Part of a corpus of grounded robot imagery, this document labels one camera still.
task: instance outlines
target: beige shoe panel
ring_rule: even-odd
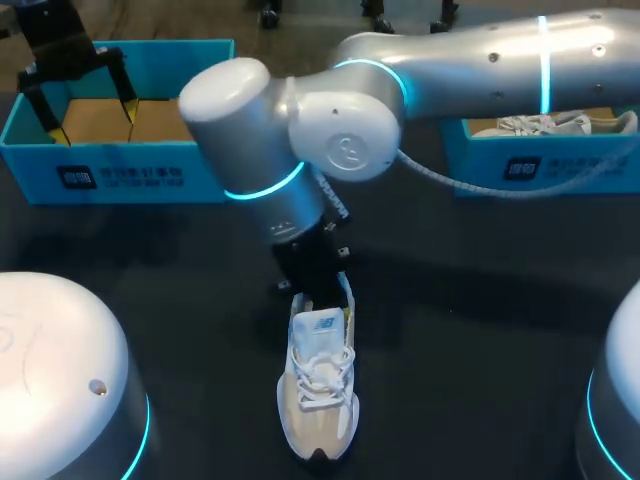
[[[296,452],[302,458],[309,458],[320,448],[328,458],[336,458],[347,447],[350,440],[351,422],[342,438],[338,438],[340,406],[302,411],[298,405],[298,389],[295,375],[285,374],[282,385],[285,428]]]

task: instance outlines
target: white cable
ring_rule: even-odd
[[[349,210],[347,210],[347,207],[344,206],[342,200],[340,200],[338,195],[336,195],[336,192],[333,191],[333,188],[331,188],[331,185],[329,185],[329,182],[319,168],[313,167],[313,176],[315,177],[316,182],[318,182],[318,185],[320,185],[320,188],[322,189],[324,194],[329,199],[329,202],[331,202],[331,205],[333,205],[333,208],[338,211],[338,215],[340,215],[340,218],[342,218],[343,220],[349,218]]]
[[[568,190],[571,190],[578,185],[581,185],[589,180],[594,179],[598,175],[602,174],[606,168],[620,157],[604,159],[598,162],[593,168],[589,169],[587,172],[581,173],[573,177],[571,180],[568,180],[559,185],[554,185],[553,187],[548,188],[540,188],[537,190],[525,190],[525,191],[517,191],[517,190],[499,190],[496,188],[486,188],[480,187],[478,185],[472,185],[470,183],[461,182],[459,180],[454,180],[453,178],[447,177],[445,175],[441,175],[439,173],[430,170],[424,165],[419,164],[418,162],[412,160],[406,153],[402,150],[398,150],[398,157],[402,162],[405,163],[408,167],[412,168],[416,172],[424,175],[425,177],[435,180],[438,183],[443,185],[447,185],[453,188],[459,188],[461,190],[467,190],[472,193],[476,193],[478,195],[485,195],[490,197],[499,197],[499,198],[508,198],[510,200],[529,200],[532,198],[543,198],[543,197],[552,197],[558,195],[560,193],[564,193]]]

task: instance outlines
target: box logo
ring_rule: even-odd
[[[542,157],[512,157],[507,163],[504,179],[516,182],[526,182],[536,178]]]
[[[318,323],[316,323],[314,330],[324,330],[333,327],[333,320],[333,317],[321,318],[318,320]]]
[[[57,167],[64,188],[70,190],[92,190],[98,188],[91,170],[86,165]]]

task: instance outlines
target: robotic arm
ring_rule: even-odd
[[[314,170],[364,181],[412,118],[495,118],[640,102],[640,12],[603,9],[424,37],[364,33],[332,68],[273,79],[238,58],[196,76],[180,110],[226,195],[252,211],[294,291],[343,303]]]

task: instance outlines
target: shoe laces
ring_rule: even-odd
[[[296,358],[293,347],[289,355],[298,377],[298,404],[303,410],[329,408],[341,405],[346,400],[346,384],[353,374],[356,352],[344,347],[342,354],[320,353],[302,363]],[[331,365],[338,374],[331,378],[318,371],[321,365]]]
[[[541,135],[557,126],[549,115],[505,117],[498,120],[498,128],[512,130],[516,136]]]

